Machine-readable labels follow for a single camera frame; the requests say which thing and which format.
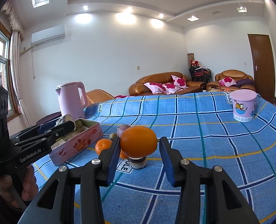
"window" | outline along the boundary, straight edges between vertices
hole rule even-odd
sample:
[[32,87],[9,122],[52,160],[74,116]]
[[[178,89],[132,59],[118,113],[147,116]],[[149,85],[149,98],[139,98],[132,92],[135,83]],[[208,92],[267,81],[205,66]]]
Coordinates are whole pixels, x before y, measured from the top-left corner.
[[15,103],[15,94],[12,88],[9,64],[9,44],[10,40],[0,30],[0,87],[8,91],[8,116],[7,119],[14,118],[17,114],[17,104]]

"orange fruit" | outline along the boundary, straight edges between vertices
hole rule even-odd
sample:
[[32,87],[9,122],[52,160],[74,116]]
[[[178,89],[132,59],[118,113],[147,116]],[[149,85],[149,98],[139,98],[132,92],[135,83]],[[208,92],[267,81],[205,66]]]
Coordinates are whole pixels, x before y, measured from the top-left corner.
[[119,157],[122,158],[122,159],[128,159],[128,158],[129,158],[129,157],[123,152],[123,150],[120,151]]
[[95,146],[96,153],[99,155],[104,149],[108,149],[111,146],[112,141],[109,139],[100,139]]
[[122,133],[120,147],[129,157],[145,157],[151,155],[156,150],[157,136],[148,127],[132,126]]

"kettle handle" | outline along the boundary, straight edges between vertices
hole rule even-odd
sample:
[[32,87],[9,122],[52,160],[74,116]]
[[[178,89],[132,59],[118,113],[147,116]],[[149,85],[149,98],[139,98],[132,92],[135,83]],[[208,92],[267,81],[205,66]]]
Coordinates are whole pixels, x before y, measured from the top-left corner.
[[84,87],[83,82],[77,82],[77,86],[78,86],[78,88],[81,89],[81,92],[82,92],[82,97],[83,97],[83,101],[84,101],[83,104],[82,104],[82,107],[84,109],[88,104],[88,100],[87,100],[87,96],[86,96],[86,92],[85,92],[85,87]]

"wooden window frame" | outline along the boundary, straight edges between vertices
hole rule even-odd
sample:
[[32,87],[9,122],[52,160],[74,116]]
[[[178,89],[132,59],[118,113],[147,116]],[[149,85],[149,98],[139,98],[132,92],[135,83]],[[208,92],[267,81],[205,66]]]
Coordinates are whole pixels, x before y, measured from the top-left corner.
[[[10,58],[10,39],[11,39],[11,33],[5,28],[5,26],[0,21],[0,31],[9,39],[9,45],[8,45],[8,58]],[[8,96],[11,100],[13,114],[7,117],[7,122],[14,119],[15,117],[19,116],[19,110],[18,110],[18,100],[16,97],[16,94],[13,89],[12,84],[12,76],[11,76],[11,69],[10,69],[10,59],[7,60],[7,73],[8,73]]]

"curtain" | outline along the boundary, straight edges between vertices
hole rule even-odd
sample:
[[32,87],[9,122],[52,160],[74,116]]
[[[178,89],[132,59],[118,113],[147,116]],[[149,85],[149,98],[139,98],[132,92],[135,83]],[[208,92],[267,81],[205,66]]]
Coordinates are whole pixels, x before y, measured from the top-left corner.
[[13,30],[10,41],[10,68],[12,76],[13,89],[18,99],[19,111],[25,128],[32,125],[29,115],[27,113],[25,103],[21,97],[21,81],[19,70],[19,46],[21,43],[20,32]]
[[10,40],[10,68],[12,76],[13,89],[18,99],[18,108],[22,122],[25,128],[32,125],[27,113],[25,103],[21,96],[21,81],[20,81],[20,70],[19,70],[19,47],[21,40],[24,39],[24,27],[19,20],[19,17],[13,7],[12,1],[8,0],[1,11],[5,11],[8,15],[10,26],[12,28],[12,35]]

